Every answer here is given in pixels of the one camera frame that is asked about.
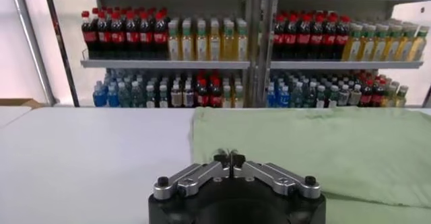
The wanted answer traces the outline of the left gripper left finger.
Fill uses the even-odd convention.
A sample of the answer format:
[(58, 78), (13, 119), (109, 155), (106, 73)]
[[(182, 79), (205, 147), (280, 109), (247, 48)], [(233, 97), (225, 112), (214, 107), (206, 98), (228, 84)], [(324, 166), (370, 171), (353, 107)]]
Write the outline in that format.
[(193, 163), (173, 176), (159, 177), (153, 186), (153, 197), (157, 200), (168, 200), (175, 194), (183, 197), (194, 196), (209, 180), (229, 175), (230, 156), (227, 153), (218, 153), (210, 163)]

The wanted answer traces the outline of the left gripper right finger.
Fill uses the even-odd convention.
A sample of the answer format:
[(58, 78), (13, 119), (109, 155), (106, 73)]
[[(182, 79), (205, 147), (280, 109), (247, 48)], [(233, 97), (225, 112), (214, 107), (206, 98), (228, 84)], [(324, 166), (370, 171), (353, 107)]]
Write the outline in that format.
[(318, 199), (321, 186), (314, 176), (299, 176), (274, 163), (247, 161), (244, 155), (230, 154), (231, 172), (235, 178), (258, 179), (278, 195), (289, 196), (298, 192), (307, 199)]

